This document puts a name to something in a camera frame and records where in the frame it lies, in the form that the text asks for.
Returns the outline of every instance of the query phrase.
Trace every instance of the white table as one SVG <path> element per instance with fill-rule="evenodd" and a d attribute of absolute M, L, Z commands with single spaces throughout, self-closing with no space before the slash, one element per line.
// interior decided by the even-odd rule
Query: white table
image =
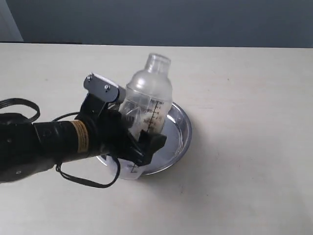
<path fill-rule="evenodd" d="M 185 157 L 108 189 L 54 170 L 1 184 L 0 234 L 312 234 L 313 49 L 0 44 L 0 99 L 33 100 L 49 121 L 79 109 L 90 72 L 125 85 L 152 51 L 172 59 L 193 124 Z M 63 169 L 112 179 L 96 158 Z"/>

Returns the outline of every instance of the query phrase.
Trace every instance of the gray wall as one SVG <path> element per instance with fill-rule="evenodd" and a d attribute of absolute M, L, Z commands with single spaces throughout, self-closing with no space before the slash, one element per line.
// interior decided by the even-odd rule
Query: gray wall
<path fill-rule="evenodd" d="M 26 42 L 310 47 L 313 0 L 7 0 Z"/>

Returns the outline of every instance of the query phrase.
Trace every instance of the robotic arm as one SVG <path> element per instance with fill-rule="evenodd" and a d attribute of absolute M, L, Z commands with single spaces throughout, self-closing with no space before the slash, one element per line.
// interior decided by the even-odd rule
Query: robotic arm
<path fill-rule="evenodd" d="M 88 94 L 73 121 L 32 123 L 40 115 L 36 104 L 24 99 L 0 102 L 0 108 L 24 104 L 37 110 L 27 119 L 21 114 L 0 114 L 0 183 L 12 182 L 46 171 L 56 170 L 71 181 L 96 188 L 107 188 L 118 178 L 118 159 L 137 166 L 151 162 L 153 154 L 165 145 L 166 137 L 141 131 L 135 140 L 128 131 L 133 120 L 122 116 L 117 107 L 125 90 L 114 82 L 91 74 L 84 81 Z M 117 164 L 115 179 L 107 185 L 70 176 L 61 164 L 83 158 L 110 154 Z"/>

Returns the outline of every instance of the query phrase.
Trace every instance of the stainless steel bowl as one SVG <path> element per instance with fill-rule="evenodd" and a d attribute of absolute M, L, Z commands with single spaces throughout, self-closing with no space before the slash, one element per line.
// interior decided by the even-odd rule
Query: stainless steel bowl
<path fill-rule="evenodd" d="M 152 162 L 142 175 L 151 175 L 163 171 L 178 162 L 189 148 L 192 127 L 185 111 L 176 103 L 167 115 L 162 134 L 167 136 L 166 144 L 153 155 Z M 106 165 L 106 156 L 97 157 Z"/>

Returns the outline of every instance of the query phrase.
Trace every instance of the silver dish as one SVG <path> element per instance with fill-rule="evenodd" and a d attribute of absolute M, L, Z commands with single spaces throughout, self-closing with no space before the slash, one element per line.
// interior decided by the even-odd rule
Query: silver dish
<path fill-rule="evenodd" d="M 166 144 L 152 157 L 152 162 L 142 173 L 142 175 L 151 175 L 163 171 L 177 163 L 189 148 L 192 127 L 189 117 L 185 111 L 176 103 L 167 115 L 162 134 L 167 136 Z M 97 157 L 100 162 L 106 164 L 106 156 Z"/>

